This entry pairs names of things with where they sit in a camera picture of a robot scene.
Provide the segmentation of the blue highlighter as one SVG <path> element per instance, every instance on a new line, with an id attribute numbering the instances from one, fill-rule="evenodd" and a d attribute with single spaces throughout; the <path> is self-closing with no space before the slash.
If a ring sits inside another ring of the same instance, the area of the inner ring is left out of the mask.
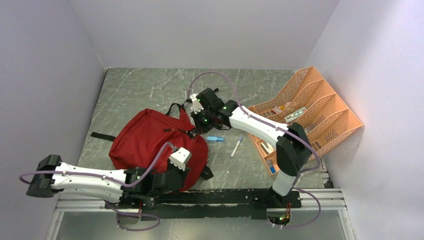
<path id="1" fill-rule="evenodd" d="M 226 139 L 222 136 L 207 136 L 207 142 L 224 142 Z"/>

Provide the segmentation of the blue white marker pen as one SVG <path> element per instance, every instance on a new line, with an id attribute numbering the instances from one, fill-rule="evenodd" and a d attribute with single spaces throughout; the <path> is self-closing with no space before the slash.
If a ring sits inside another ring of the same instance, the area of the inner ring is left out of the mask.
<path id="1" fill-rule="evenodd" d="M 238 139 L 238 141 L 236 142 L 236 145 L 235 145 L 235 147 L 234 147 L 233 151 L 232 151 L 232 152 L 231 152 L 231 154 L 230 154 L 230 158 L 231 158 L 231 159 L 235 156 L 235 154 L 236 154 L 236 152 L 237 152 L 238 148 L 240 147 L 240 144 L 241 144 L 242 140 L 243 140 L 243 137 L 242 137 L 242 136 L 240 136 L 240 137 L 239 137 L 239 139 Z"/>

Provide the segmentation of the red student backpack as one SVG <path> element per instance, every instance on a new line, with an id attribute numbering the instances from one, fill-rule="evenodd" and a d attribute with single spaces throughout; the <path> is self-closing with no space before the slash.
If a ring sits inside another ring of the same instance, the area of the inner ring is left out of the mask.
<path id="1" fill-rule="evenodd" d="M 182 104 L 177 118 L 153 109 L 144 109 L 134 116 L 117 136 L 92 132 L 91 137 L 112 142 L 109 158 L 117 170 L 148 168 L 161 147 L 170 142 L 177 148 L 191 153 L 188 174 L 180 191 L 191 188 L 199 179 L 209 180 L 214 175 L 207 166 L 208 145 L 204 138 L 195 134 Z"/>

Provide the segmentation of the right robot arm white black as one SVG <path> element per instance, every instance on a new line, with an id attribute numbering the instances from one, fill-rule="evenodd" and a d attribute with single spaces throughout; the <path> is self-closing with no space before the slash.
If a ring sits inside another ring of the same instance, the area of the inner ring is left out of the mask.
<path id="1" fill-rule="evenodd" d="M 271 189 L 282 197 L 291 192 L 313 150 L 301 125 L 273 121 L 235 100 L 224 102 L 211 88 L 190 95 L 188 100 L 192 104 L 191 117 L 198 134 L 226 126 L 271 144 L 279 169 Z"/>

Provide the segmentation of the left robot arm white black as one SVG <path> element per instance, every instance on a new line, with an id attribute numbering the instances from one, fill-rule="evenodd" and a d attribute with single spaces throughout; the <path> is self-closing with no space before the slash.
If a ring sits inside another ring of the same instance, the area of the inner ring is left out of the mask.
<path id="1" fill-rule="evenodd" d="M 99 170 L 77 167 L 51 154 L 38 163 L 26 195 L 52 198 L 55 194 L 80 195 L 109 203 L 137 202 L 177 192 L 184 186 L 189 171 L 189 153 L 173 153 L 167 170 L 159 173 L 146 168 Z"/>

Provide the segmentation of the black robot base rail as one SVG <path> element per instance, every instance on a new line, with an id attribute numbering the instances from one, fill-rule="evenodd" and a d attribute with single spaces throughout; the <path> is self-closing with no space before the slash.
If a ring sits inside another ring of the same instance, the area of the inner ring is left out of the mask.
<path id="1" fill-rule="evenodd" d="M 59 213 L 106 213 L 118 210 L 120 220 L 152 221 L 161 219 L 250 218 L 265 220 L 268 216 L 295 210 L 344 210 L 346 203 L 338 188 L 292 190 L 280 196 L 267 188 L 192 189 L 154 200 L 114 203 L 83 196 L 61 196 L 55 210 Z"/>

